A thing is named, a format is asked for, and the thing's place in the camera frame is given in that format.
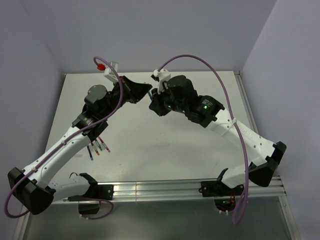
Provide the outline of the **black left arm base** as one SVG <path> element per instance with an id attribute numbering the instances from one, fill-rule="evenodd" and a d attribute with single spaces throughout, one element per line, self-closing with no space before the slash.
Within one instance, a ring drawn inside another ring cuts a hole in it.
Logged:
<path id="1" fill-rule="evenodd" d="M 69 202 L 94 201 L 95 203 L 79 203 L 78 212 L 82 217 L 89 220 L 99 220 L 110 215 L 114 210 L 114 204 L 111 202 L 113 194 L 113 184 L 97 184 L 91 186 L 84 195 L 71 196 L 67 200 Z M 98 216 L 99 210 L 102 209 L 102 203 L 108 203 L 110 208 L 104 215 Z"/>

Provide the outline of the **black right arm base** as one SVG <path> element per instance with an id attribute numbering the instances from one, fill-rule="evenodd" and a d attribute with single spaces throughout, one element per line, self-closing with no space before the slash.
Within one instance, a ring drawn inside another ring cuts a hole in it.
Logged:
<path id="1" fill-rule="evenodd" d="M 244 185 L 229 188 L 221 181 L 202 181 L 198 192 L 202 197 L 214 199 L 216 208 L 221 212 L 231 212 L 236 207 L 236 197 L 243 193 Z"/>

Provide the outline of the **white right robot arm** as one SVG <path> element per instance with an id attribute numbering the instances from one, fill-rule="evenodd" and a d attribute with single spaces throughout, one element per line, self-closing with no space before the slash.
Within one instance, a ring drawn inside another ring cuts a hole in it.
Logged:
<path id="1" fill-rule="evenodd" d="M 263 138 L 245 124 L 231 116 L 218 100 L 199 95 L 184 75 L 172 77 L 169 73 L 152 74 L 158 86 L 152 89 L 149 109 L 158 116 L 169 112 L 184 114 L 187 119 L 206 130 L 227 139 L 248 158 L 248 179 L 260 187 L 268 187 L 287 146 Z"/>

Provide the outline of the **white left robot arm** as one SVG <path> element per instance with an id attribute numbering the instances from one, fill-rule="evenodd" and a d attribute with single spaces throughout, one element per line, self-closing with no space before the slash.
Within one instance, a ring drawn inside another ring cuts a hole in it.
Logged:
<path id="1" fill-rule="evenodd" d="M 51 180 L 75 154 L 100 136 L 108 126 L 108 118 L 125 103 L 138 103 L 151 88 L 151 84 L 134 82 L 126 76 L 120 76 L 111 91 L 101 84 L 90 87 L 81 114 L 63 137 L 31 164 L 23 169 L 14 167 L 8 172 L 10 192 L 4 204 L 5 214 L 16 218 L 8 210 L 11 196 L 33 215 L 42 213 L 66 194 L 80 195 L 86 200 L 95 198 L 98 193 L 96 181 L 86 174 L 72 183 L 71 189 L 67 189 L 67 183 L 57 185 Z"/>

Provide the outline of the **light blue pen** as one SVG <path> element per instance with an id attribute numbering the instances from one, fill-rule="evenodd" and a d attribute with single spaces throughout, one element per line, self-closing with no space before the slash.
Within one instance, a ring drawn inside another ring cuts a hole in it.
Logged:
<path id="1" fill-rule="evenodd" d="M 153 100 L 153 96 L 152 96 L 152 93 L 151 93 L 151 91 L 148 91 L 148 96 L 149 96 L 149 98 L 150 98 L 150 100 L 152 101 Z"/>

